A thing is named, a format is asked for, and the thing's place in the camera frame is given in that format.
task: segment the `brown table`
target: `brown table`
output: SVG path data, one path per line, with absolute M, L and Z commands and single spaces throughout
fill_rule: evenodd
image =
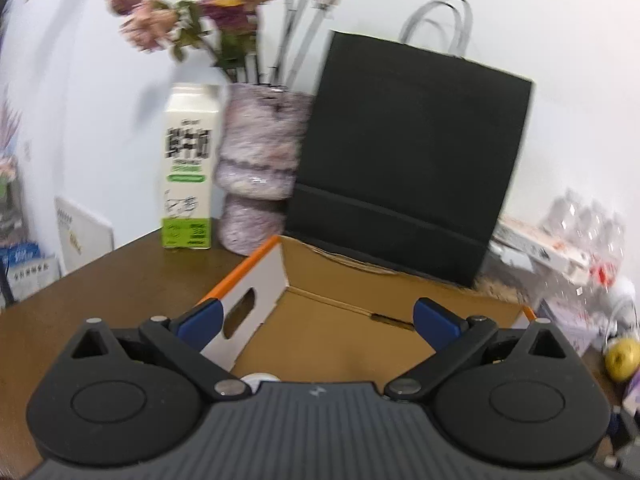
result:
M 40 463 L 24 419 L 40 378 L 88 317 L 114 328 L 137 326 L 155 314 L 191 308 L 240 261 L 211 250 L 165 250 L 153 232 L 71 273 L 0 316 L 0 476 L 20 478 Z M 585 362 L 612 402 L 619 393 L 597 352 Z

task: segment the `white and green milk carton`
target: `white and green milk carton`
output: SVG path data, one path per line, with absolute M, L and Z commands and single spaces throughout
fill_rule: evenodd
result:
M 176 83 L 162 153 L 162 245 L 211 247 L 210 202 L 222 129 L 218 87 Z

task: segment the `yellow apple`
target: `yellow apple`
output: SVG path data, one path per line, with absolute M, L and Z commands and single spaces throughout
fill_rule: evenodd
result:
M 630 379 L 640 367 L 640 342 L 621 339 L 609 349 L 604 364 L 609 377 L 617 383 Z

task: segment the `white logo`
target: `white logo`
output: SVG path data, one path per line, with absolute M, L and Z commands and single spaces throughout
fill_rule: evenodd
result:
M 326 390 L 322 386 L 316 386 L 313 390 L 309 390 L 309 393 L 319 398 L 322 394 L 326 393 Z

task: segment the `white wall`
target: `white wall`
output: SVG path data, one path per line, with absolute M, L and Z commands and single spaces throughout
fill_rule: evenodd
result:
M 396 39 L 427 0 L 342 0 L 321 29 L 296 87 L 312 91 L 336 28 Z M 18 157 L 34 236 L 59 247 L 52 197 L 62 193 L 109 219 L 116 245 L 159 225 L 162 109 L 171 82 L 222 80 L 204 55 L 176 67 L 118 34 L 103 0 L 16 0 L 0 84 L 23 113 Z M 640 0 L 469 0 L 468 57 L 536 82 L 506 211 L 537 221 L 566 186 L 628 219 L 625 272 L 640 284 Z M 273 56 L 281 3 L 263 9 Z M 450 33 L 450 17 L 436 14 Z M 441 49 L 426 28 L 414 44 Z M 219 212 L 220 197 L 214 212 Z

